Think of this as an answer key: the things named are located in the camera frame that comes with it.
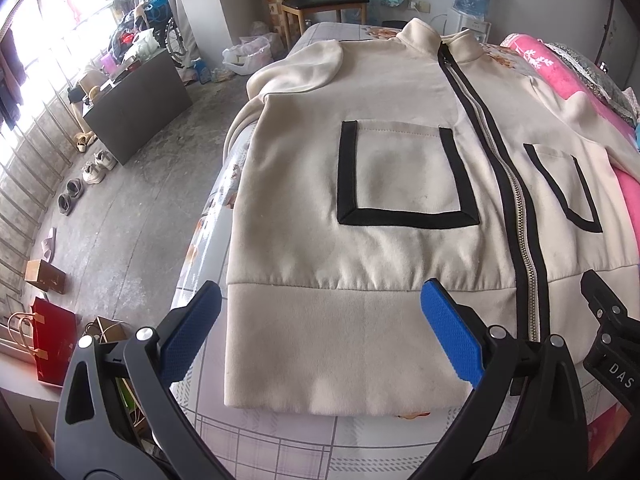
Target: black trim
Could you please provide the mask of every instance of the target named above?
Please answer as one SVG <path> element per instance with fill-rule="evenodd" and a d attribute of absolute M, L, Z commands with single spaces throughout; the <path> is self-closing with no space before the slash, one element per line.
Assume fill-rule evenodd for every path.
<path fill-rule="evenodd" d="M 513 191 L 511 190 L 511 183 L 506 170 L 503 168 L 500 160 L 493 154 L 489 145 L 484 138 L 484 133 L 476 117 L 476 112 L 471 104 L 470 100 L 464 95 L 458 82 L 450 73 L 447 67 L 450 67 L 456 75 L 460 78 L 460 81 L 465 85 L 466 90 L 472 95 L 476 102 L 482 108 L 484 116 L 486 118 L 489 131 L 495 146 L 500 154 L 502 160 L 510 168 L 511 172 L 516 176 L 522 195 L 524 197 L 525 209 L 526 209 L 526 221 L 527 221 L 527 243 L 529 245 L 529 253 L 536 269 L 538 276 L 538 315 L 540 321 L 540 340 L 544 341 L 550 334 L 550 314 L 549 314 L 549 290 L 546 280 L 546 265 L 542 255 L 542 248 L 540 248 L 540 238 L 538 237 L 538 221 L 536 219 L 536 211 L 533 205 L 533 200 L 529 193 L 529 190 L 524 184 L 520 173 L 516 170 L 516 167 L 509 156 L 506 146 L 502 141 L 498 127 L 495 124 L 495 120 L 491 115 L 491 112 L 484 104 L 484 101 L 480 98 L 476 90 L 471 86 L 471 83 L 466 78 L 465 74 L 460 70 L 460 67 L 456 63 L 456 60 L 451 55 L 449 47 L 445 44 L 441 44 L 438 50 L 438 64 L 444 72 L 449 84 L 456 93 L 456 96 L 462 103 L 466 114 L 471 121 L 476 135 L 482 144 L 484 153 L 487 156 L 489 163 L 491 164 L 496 180 L 498 182 L 498 188 L 500 189 L 500 197 L 502 199 L 502 208 L 504 211 L 504 224 L 507 233 L 507 243 L 511 254 L 511 261 L 515 270 L 516 277 L 516 328 L 517 337 L 522 339 L 528 338 L 529 333 L 529 285 L 527 284 L 527 270 L 520 254 L 520 248 L 518 244 L 518 229 L 516 224 L 516 205 Z"/>
<path fill-rule="evenodd" d="M 413 211 L 358 208 L 356 196 L 356 146 L 358 121 L 342 123 L 338 152 L 337 217 L 338 223 L 357 226 L 402 226 L 416 229 L 454 229 L 478 225 L 478 205 L 471 180 L 449 128 L 440 128 L 440 142 L 447 156 L 458 191 L 460 211 L 428 214 Z"/>
<path fill-rule="evenodd" d="M 600 224 L 600 218 L 598 218 L 598 211 L 596 209 L 596 205 L 593 203 L 593 196 L 591 196 L 591 191 L 589 190 L 589 185 L 587 184 L 587 180 L 584 177 L 584 173 L 582 172 L 582 168 L 580 168 L 580 164 L 578 163 L 578 159 L 576 159 L 572 155 L 572 159 L 574 160 L 575 170 L 578 172 L 578 178 L 580 178 L 580 183 L 582 184 L 582 190 L 584 191 L 584 196 L 587 199 L 587 203 L 589 204 L 589 209 L 591 210 L 591 218 L 593 221 L 585 220 L 578 213 L 573 211 L 562 193 L 560 186 L 554 180 L 552 175 L 546 170 L 542 161 L 540 160 L 538 153 L 536 152 L 535 147 L 532 144 L 524 144 L 524 149 L 529 155 L 529 158 L 533 162 L 533 165 L 536 169 L 545 177 L 546 182 L 549 184 L 551 191 L 554 192 L 554 195 L 558 199 L 560 203 L 560 207 L 562 211 L 564 211 L 564 215 L 567 217 L 569 221 L 576 225 L 576 227 L 582 229 L 583 231 L 587 231 L 590 233 L 601 233 L 602 225 Z"/>

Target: beige jacket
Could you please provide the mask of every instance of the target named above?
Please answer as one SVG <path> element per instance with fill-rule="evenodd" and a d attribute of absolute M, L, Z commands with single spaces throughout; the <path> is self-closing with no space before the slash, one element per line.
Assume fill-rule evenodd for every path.
<path fill-rule="evenodd" d="M 392 40 L 325 41 L 255 74 L 225 148 L 259 118 L 234 209 L 225 403 L 327 415 L 464 402 L 420 310 L 436 277 L 484 322 L 597 323 L 595 269 L 640 314 L 638 248 L 611 165 L 640 155 L 591 107 L 419 20 Z"/>

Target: black chair seat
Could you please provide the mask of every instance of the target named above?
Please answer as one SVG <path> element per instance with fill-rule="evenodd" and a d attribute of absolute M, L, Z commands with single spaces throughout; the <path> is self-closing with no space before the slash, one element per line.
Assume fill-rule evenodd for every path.
<path fill-rule="evenodd" d="M 314 7 L 368 3 L 369 0 L 284 0 L 282 5 L 285 7 L 290 7 L 291 9 L 301 10 L 312 9 Z"/>

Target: blue textured pad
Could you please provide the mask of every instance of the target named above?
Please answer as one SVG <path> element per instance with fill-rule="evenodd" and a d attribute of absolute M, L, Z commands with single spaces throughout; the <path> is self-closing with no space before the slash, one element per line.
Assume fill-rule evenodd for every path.
<path fill-rule="evenodd" d="M 218 318 L 221 307 L 220 287 L 217 283 L 210 282 L 190 313 L 162 345 L 158 377 L 163 386 L 168 388 L 171 383 L 184 379 Z"/>
<path fill-rule="evenodd" d="M 477 387 L 484 373 L 480 345 L 432 280 L 422 286 L 420 306 L 458 377 Z"/>

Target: zipper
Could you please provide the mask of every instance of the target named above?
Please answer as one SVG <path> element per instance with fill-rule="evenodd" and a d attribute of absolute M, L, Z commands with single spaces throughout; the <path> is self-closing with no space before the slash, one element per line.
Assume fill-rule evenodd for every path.
<path fill-rule="evenodd" d="M 452 69 L 452 65 L 448 56 L 444 57 L 445 65 L 449 69 L 449 73 L 453 76 L 458 87 L 464 93 L 465 97 L 471 103 L 478 123 L 480 124 L 482 136 L 485 138 L 489 149 L 494 154 L 495 158 L 500 162 L 504 168 L 504 172 L 507 174 L 509 182 L 511 184 L 511 191 L 515 199 L 516 209 L 516 230 L 518 235 L 518 248 L 520 250 L 520 256 L 524 263 L 527 274 L 527 312 L 529 316 L 528 336 L 530 341 L 540 341 L 540 313 L 538 311 L 538 277 L 536 275 L 536 267 L 533 263 L 533 258 L 530 253 L 529 245 L 527 243 L 527 209 L 525 207 L 524 194 L 520 183 L 513 173 L 511 167 L 500 156 L 500 152 L 497 149 L 494 141 L 494 137 L 491 134 L 489 124 L 486 122 L 484 110 L 473 97 L 471 92 L 467 89 L 465 83 L 459 78 L 455 70 Z"/>

